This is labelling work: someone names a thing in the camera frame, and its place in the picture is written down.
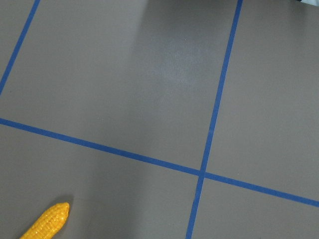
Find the yellow toy corn cob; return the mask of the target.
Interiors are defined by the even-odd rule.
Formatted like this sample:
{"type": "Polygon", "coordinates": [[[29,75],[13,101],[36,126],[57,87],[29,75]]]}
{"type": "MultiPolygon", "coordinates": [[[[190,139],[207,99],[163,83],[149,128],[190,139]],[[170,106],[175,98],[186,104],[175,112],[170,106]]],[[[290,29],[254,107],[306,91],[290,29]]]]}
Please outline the yellow toy corn cob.
{"type": "Polygon", "coordinates": [[[21,239],[52,239],[67,222],[70,211],[68,202],[48,208],[20,237],[21,239]]]}

